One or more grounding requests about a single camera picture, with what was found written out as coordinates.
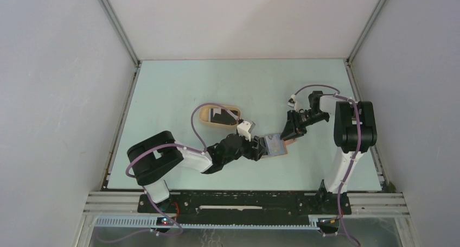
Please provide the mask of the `beige oval card tray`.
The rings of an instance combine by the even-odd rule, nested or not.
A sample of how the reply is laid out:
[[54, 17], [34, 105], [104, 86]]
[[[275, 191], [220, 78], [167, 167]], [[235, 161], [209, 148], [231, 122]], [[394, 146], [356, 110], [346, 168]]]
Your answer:
[[201, 107], [199, 119], [204, 125], [216, 128], [235, 128], [238, 124], [226, 110], [213, 105]]

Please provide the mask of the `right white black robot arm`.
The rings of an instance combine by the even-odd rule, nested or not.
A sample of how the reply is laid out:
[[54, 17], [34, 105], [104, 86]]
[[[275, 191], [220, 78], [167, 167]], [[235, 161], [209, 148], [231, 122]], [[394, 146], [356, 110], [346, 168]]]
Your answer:
[[347, 183], [357, 162], [376, 144], [378, 134], [373, 104], [321, 91], [313, 91], [309, 95], [310, 107], [307, 110], [300, 108], [296, 94], [291, 95], [287, 104], [292, 109], [287, 112], [286, 125], [280, 135], [283, 141], [296, 140], [307, 133], [309, 126], [327, 122], [334, 116], [333, 139], [337, 152], [315, 199], [320, 212], [330, 213], [337, 206], [334, 195], [341, 196], [347, 192]]

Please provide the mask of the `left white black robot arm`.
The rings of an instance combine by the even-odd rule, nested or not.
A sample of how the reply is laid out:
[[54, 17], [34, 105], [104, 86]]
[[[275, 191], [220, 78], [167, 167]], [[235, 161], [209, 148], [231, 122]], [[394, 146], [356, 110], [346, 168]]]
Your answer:
[[263, 137], [247, 139], [243, 135], [229, 134], [219, 143], [200, 151], [178, 143], [170, 131], [163, 131], [128, 149], [129, 165], [125, 174], [136, 180], [150, 197], [150, 205], [162, 213], [171, 207], [164, 176], [175, 167], [213, 174], [241, 157], [258, 161], [268, 152]]

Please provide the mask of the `black card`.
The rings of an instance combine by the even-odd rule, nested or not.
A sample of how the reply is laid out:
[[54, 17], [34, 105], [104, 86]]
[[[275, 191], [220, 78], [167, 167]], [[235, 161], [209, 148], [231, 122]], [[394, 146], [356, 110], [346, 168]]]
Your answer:
[[237, 120], [232, 117], [226, 110], [215, 107], [209, 110], [208, 121], [211, 123], [222, 124], [222, 125], [235, 125]]

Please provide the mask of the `brown leather card holder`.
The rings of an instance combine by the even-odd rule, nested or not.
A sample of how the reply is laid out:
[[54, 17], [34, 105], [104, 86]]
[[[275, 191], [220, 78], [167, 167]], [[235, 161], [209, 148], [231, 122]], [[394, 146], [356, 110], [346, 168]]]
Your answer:
[[297, 141], [296, 138], [284, 141], [281, 139], [281, 133], [264, 135], [262, 138], [266, 145], [266, 153], [262, 155], [262, 159], [288, 154], [287, 146]]

